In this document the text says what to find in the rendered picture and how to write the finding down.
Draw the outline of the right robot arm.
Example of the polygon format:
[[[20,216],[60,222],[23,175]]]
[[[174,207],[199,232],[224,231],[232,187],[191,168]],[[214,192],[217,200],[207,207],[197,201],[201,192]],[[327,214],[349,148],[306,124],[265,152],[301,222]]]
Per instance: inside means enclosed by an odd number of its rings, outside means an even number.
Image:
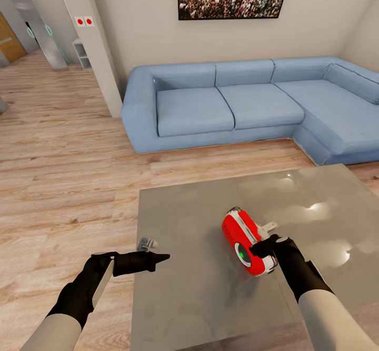
[[[269,222],[258,229],[261,241],[249,247],[260,259],[274,256],[294,292],[315,351],[379,351],[379,347],[333,294],[312,261],[306,262],[289,236],[270,236],[278,227]],[[303,257],[303,258],[302,258]]]

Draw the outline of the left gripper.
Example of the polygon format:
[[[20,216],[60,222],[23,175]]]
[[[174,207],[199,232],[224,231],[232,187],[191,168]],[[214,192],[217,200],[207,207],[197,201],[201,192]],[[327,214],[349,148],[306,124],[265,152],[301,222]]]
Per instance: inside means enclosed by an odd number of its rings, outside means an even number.
[[[133,274],[140,271],[154,272],[156,264],[170,258],[170,255],[156,255],[153,252],[130,252],[129,254],[129,271],[127,274]]]

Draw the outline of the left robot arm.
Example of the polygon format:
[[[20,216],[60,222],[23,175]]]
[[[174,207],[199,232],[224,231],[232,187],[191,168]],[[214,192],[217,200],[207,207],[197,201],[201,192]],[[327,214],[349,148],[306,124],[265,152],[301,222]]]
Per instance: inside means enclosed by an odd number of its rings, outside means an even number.
[[[170,255],[156,255],[157,241],[142,237],[138,252],[96,252],[83,271],[61,291],[58,301],[19,351],[73,351],[87,320],[111,276],[140,271],[154,272],[156,264]]]

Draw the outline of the radio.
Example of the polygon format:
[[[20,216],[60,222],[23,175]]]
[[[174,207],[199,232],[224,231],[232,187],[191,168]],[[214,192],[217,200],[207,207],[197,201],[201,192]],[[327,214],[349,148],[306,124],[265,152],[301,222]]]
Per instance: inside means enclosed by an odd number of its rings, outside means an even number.
[[[278,265],[274,256],[266,256],[260,259],[254,256],[249,247],[261,241],[258,227],[241,208],[232,208],[228,211],[222,223],[225,237],[229,241],[240,262],[248,273],[254,276],[262,275],[264,272],[270,274]]]

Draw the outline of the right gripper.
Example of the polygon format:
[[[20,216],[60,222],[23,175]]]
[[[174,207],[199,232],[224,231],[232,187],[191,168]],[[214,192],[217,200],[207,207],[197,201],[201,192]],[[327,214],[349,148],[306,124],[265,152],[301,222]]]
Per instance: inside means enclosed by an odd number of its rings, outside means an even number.
[[[268,255],[271,256],[271,254],[269,252],[268,245],[269,245],[270,241],[275,240],[278,237],[279,236],[277,234],[273,234],[268,239],[266,239],[264,241],[260,241],[256,244],[254,244],[252,247],[249,247],[249,250],[254,256],[257,255],[260,259],[263,259]]]

